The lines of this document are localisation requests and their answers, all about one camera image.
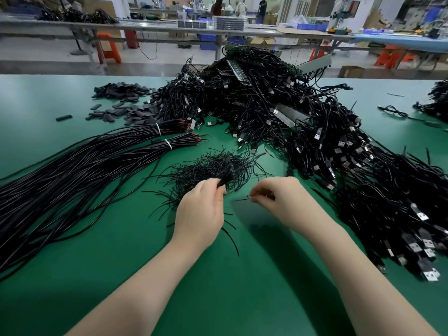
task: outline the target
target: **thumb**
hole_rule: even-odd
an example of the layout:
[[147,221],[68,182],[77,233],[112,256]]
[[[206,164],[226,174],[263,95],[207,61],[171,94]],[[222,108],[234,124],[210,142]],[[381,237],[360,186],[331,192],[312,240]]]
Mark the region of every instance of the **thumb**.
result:
[[275,209],[275,200],[263,195],[252,196],[250,197],[250,201],[261,205],[271,212]]
[[221,219],[224,217],[224,194],[226,193],[225,186],[219,186],[215,192],[215,219]]

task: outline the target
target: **left hand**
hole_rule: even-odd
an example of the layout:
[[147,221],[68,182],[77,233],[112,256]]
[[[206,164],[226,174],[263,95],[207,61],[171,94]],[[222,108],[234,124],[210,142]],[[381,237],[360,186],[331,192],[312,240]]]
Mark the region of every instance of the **left hand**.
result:
[[219,179],[199,182],[181,200],[172,242],[192,249],[199,256],[214,242],[224,223],[225,186],[216,188]]

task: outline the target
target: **person in red top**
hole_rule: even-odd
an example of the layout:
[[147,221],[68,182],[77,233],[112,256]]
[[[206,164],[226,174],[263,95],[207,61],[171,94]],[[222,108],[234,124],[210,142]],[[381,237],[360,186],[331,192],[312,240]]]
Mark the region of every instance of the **person in red top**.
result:
[[211,16],[220,16],[223,0],[216,0],[216,2],[211,6]]

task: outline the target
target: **hand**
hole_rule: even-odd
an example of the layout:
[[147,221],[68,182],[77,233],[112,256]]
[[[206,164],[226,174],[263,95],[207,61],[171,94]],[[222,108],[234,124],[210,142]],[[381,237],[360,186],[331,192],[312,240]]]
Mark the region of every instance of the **hand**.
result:
[[203,180],[181,200],[172,242],[191,249],[198,257],[214,242],[224,223],[225,186],[219,179]]
[[285,226],[306,234],[322,221],[325,211],[305,190],[297,178],[272,177],[262,179],[249,193],[250,200],[272,212]]

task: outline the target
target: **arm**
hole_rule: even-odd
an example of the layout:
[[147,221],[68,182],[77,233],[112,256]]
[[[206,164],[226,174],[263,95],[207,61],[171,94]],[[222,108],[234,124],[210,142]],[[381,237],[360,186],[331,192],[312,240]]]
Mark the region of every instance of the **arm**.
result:
[[224,186],[216,188],[218,182],[219,179],[201,181],[182,198],[171,241],[67,336],[152,333],[174,289],[223,225],[226,191]]
[[263,179],[249,196],[317,250],[357,335],[438,335],[296,178]]

